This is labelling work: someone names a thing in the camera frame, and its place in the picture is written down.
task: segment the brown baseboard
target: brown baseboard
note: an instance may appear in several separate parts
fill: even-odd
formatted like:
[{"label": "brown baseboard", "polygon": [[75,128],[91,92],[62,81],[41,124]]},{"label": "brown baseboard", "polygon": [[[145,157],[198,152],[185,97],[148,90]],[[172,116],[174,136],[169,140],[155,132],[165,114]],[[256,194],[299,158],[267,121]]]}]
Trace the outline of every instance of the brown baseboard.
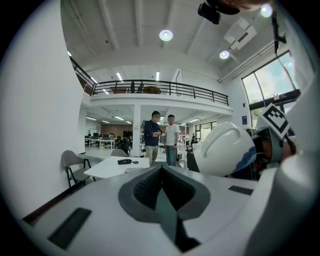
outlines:
[{"label": "brown baseboard", "polygon": [[25,216],[22,220],[28,224],[32,223],[40,215],[44,214],[47,210],[49,210],[55,204],[59,203],[62,199],[64,199],[68,195],[70,195],[74,190],[76,190],[77,188],[79,188],[83,184],[84,184],[83,181],[74,184],[73,186],[71,186],[67,190],[63,191],[62,193],[58,194],[56,197],[51,199],[49,202],[45,203],[44,205],[40,206],[38,209],[34,210],[33,212],[31,212],[30,214]]}]

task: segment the air conditioner unit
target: air conditioner unit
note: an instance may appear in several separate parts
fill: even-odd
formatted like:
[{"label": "air conditioner unit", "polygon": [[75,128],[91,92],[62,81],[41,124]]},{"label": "air conditioner unit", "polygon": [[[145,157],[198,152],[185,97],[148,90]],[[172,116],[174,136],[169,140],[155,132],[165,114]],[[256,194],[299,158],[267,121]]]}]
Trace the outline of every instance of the air conditioner unit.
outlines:
[{"label": "air conditioner unit", "polygon": [[223,38],[231,45],[232,50],[240,50],[244,47],[255,35],[257,31],[250,25],[244,18],[240,18],[236,21],[230,29],[225,33]]}]

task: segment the man in dark shirt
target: man in dark shirt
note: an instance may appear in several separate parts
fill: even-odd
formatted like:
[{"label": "man in dark shirt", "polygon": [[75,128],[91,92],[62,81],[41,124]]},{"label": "man in dark shirt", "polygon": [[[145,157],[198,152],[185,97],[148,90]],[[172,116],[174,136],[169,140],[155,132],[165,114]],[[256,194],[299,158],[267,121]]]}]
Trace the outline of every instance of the man in dark shirt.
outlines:
[{"label": "man in dark shirt", "polygon": [[150,166],[155,163],[158,155],[159,136],[162,134],[157,122],[160,121],[160,113],[153,111],[151,120],[144,123],[144,144],[146,157],[149,158]]}]

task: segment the black metal railing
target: black metal railing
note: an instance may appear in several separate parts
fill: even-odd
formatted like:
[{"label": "black metal railing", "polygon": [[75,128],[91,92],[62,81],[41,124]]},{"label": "black metal railing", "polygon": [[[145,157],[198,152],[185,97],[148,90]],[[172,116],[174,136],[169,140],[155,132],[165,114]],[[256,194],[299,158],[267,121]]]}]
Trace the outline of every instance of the black metal railing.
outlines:
[{"label": "black metal railing", "polygon": [[207,99],[215,103],[229,105],[228,96],[213,90],[200,88],[194,85],[156,81],[146,79],[131,79],[131,80],[115,80],[100,82],[93,88],[93,94],[167,94],[174,96],[184,96],[194,99]]},{"label": "black metal railing", "polygon": [[92,81],[91,77],[78,65],[78,63],[76,63],[76,61],[72,57],[70,57],[70,60],[72,62],[74,72],[78,77],[83,90],[87,94],[92,96],[94,94],[94,87],[96,83]]}]

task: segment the white ceiling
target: white ceiling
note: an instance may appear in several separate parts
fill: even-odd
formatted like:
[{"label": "white ceiling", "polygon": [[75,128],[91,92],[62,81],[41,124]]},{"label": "white ceiling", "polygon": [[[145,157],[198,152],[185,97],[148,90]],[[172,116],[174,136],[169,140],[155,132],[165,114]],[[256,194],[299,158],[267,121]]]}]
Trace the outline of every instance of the white ceiling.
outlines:
[{"label": "white ceiling", "polygon": [[[185,107],[166,107],[155,105],[142,105],[141,106],[141,120],[148,121],[151,119],[153,111],[160,112],[161,116],[164,116],[163,121],[167,123],[168,115],[175,116],[175,122],[177,124],[189,122],[194,119],[206,119],[210,117],[222,117],[218,113],[210,111],[196,111],[191,108]],[[108,121],[112,124],[126,125],[125,121],[133,123],[134,121],[134,106],[133,105],[108,105],[104,107],[90,107],[88,108],[87,117],[97,119],[99,121]]]},{"label": "white ceiling", "polygon": [[[176,69],[218,79],[238,65],[231,58],[220,59],[219,53],[228,49],[223,36],[240,17],[258,34],[241,50],[231,51],[239,63],[272,40],[270,18],[259,11],[222,15],[220,24],[214,25],[197,13],[203,1],[62,0],[66,46],[95,79],[110,80],[115,72],[123,79],[150,79],[163,70],[163,78],[171,80]],[[159,38],[165,28],[173,33],[171,41]]]}]

